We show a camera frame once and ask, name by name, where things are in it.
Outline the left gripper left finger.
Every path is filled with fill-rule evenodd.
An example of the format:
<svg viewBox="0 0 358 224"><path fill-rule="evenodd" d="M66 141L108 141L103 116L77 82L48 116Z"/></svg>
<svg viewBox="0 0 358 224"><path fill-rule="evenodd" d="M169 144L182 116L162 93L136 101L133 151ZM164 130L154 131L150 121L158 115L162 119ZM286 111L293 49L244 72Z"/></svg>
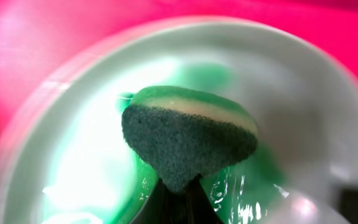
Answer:
<svg viewBox="0 0 358 224"><path fill-rule="evenodd" d="M159 179L129 224L185 224L185 196L169 191Z"/></svg>

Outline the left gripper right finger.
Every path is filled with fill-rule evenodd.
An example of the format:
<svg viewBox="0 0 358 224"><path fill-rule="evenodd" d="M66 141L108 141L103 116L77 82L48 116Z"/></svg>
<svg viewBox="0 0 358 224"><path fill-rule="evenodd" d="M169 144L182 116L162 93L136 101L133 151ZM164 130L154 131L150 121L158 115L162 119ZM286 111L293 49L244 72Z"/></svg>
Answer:
<svg viewBox="0 0 358 224"><path fill-rule="evenodd" d="M210 204L200 183L201 176L196 176L186 187L186 214L188 224L224 224Z"/></svg>

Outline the green yellow sponge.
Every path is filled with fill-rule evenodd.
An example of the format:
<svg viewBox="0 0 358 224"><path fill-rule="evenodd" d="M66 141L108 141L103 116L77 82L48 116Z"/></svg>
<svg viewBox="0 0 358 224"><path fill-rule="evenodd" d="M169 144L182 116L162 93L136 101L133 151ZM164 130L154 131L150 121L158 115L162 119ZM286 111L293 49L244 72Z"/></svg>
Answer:
<svg viewBox="0 0 358 224"><path fill-rule="evenodd" d="M175 193L199 176L247 159L259 141L256 122L240 104L177 86L138 91L121 126L127 145Z"/></svg>

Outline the white plate green smear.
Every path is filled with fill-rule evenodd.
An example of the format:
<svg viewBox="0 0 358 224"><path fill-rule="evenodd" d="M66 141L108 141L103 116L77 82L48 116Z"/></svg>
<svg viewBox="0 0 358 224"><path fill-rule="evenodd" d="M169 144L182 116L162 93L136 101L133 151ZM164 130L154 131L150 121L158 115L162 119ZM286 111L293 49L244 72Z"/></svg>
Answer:
<svg viewBox="0 0 358 224"><path fill-rule="evenodd" d="M347 223L358 190L358 84L282 30L230 17L154 22L51 75L0 140L0 223L129 223L159 179L126 143L138 91L177 86L240 104L253 155L200 183L224 223Z"/></svg>

